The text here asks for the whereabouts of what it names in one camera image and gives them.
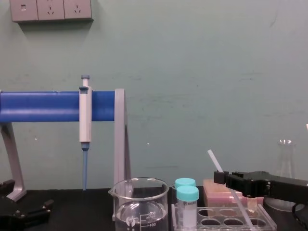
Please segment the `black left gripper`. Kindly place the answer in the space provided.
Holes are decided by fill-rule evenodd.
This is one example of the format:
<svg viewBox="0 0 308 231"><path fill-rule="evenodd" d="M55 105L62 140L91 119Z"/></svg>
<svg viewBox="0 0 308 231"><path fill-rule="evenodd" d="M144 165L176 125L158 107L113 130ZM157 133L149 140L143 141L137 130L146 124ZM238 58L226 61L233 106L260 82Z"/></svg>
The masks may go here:
<svg viewBox="0 0 308 231"><path fill-rule="evenodd" d="M9 196L13 193L14 186L15 180L7 180L0 183L0 230L23 231L25 226L34 226L48 222L54 201L50 199L38 208L24 212L13 201L14 197Z"/></svg>

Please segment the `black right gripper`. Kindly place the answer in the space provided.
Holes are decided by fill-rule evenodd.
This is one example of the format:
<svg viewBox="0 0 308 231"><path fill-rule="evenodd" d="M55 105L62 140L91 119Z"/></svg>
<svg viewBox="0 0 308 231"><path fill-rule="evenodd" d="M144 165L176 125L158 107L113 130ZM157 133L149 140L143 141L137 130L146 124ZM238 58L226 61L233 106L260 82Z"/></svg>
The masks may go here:
<svg viewBox="0 0 308 231"><path fill-rule="evenodd" d="M275 176L265 171L227 172L215 171L214 183L242 192L246 197L268 197L284 201L307 201L308 182Z"/></svg>

